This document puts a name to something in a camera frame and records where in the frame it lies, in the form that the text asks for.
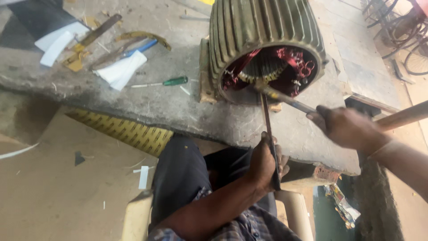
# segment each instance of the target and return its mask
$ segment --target concrete workbench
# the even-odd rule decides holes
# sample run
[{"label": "concrete workbench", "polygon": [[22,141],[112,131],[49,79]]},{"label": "concrete workbench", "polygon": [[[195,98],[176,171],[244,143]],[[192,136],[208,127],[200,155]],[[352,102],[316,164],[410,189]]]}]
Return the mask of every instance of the concrete workbench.
[{"label": "concrete workbench", "polygon": [[[123,24],[115,25],[97,39],[88,50],[83,64],[89,66],[105,50],[115,49],[123,43],[113,43],[114,37],[133,30],[143,30],[167,39],[172,51],[163,46],[144,52],[148,62],[121,92],[112,90],[101,78],[86,69],[77,73],[56,63],[52,68],[41,66],[41,52],[0,48],[0,87],[40,94],[55,101],[134,120],[146,125],[183,133],[189,136],[214,140],[233,146],[255,146],[265,125],[260,107],[233,105],[225,101],[216,104],[198,103],[199,99],[199,43],[208,35],[209,23],[180,20],[187,10],[189,15],[204,15],[183,7],[171,0],[116,1],[77,0],[65,3],[64,9],[76,18],[96,16],[100,21],[103,10],[120,13]],[[0,8],[0,30],[11,12]],[[180,86],[156,86],[131,89],[130,85],[156,83],[186,75],[189,82]],[[337,73],[332,61],[326,66],[325,75],[303,92],[299,101],[315,107],[344,106]],[[327,139],[305,114],[282,105],[280,113],[271,114],[273,134],[283,147],[283,153],[300,160],[321,162],[337,171],[359,175],[360,168],[356,151],[343,149]]]}]

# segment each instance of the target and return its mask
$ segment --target black cloth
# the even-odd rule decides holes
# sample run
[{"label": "black cloth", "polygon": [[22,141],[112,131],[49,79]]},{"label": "black cloth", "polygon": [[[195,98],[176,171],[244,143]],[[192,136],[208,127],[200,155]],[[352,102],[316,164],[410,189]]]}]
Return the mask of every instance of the black cloth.
[{"label": "black cloth", "polygon": [[[203,157],[191,139],[171,138],[159,156],[153,179],[149,232],[169,215],[191,203],[203,187],[212,190],[208,170],[218,172],[216,186],[219,188],[242,177],[249,169],[252,152],[252,149],[227,148]],[[273,193],[257,204],[276,217]]]}]

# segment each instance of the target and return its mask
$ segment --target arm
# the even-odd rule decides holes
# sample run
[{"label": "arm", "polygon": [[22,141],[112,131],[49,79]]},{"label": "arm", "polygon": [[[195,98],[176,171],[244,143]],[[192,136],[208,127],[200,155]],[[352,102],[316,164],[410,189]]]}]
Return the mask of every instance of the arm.
[{"label": "arm", "polygon": [[[266,133],[254,148],[249,171],[236,181],[220,188],[207,197],[194,201],[173,213],[157,228],[171,228],[185,240],[207,239],[217,229],[232,221],[244,210],[273,191],[271,178],[275,171],[275,160],[270,153]],[[289,170],[288,157],[281,155],[276,146],[281,164],[280,174]]]},{"label": "arm", "polygon": [[363,152],[379,162],[428,202],[428,156],[383,134],[378,125],[353,109],[317,107],[306,117],[328,138],[345,148]]}]

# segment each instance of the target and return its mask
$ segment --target green screwdriver handle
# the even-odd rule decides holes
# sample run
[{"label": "green screwdriver handle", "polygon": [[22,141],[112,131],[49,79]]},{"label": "green screwdriver handle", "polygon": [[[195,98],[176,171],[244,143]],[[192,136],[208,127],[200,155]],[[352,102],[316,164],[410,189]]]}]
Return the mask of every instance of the green screwdriver handle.
[{"label": "green screwdriver handle", "polygon": [[165,86],[172,86],[172,85],[178,85],[178,84],[186,84],[189,79],[187,76],[179,77],[179,78],[172,78],[170,80],[167,80],[163,83]]}]

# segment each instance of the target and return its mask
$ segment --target blue screwdriver handle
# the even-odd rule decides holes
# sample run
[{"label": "blue screwdriver handle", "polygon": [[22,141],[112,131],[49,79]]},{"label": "blue screwdriver handle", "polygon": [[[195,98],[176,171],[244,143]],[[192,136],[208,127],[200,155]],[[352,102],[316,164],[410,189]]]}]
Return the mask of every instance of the blue screwdriver handle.
[{"label": "blue screwdriver handle", "polygon": [[152,41],[148,42],[147,44],[145,44],[145,45],[143,45],[143,46],[141,46],[141,47],[134,48],[134,49],[131,49],[131,50],[129,50],[129,51],[126,51],[126,52],[124,53],[124,56],[125,56],[125,57],[129,57],[129,56],[131,56],[135,51],[140,51],[140,52],[146,51],[147,49],[151,48],[152,46],[154,46],[154,45],[155,45],[155,44],[157,44],[157,43],[158,43],[158,40],[157,40],[157,39],[154,39],[154,40],[152,40]]}]

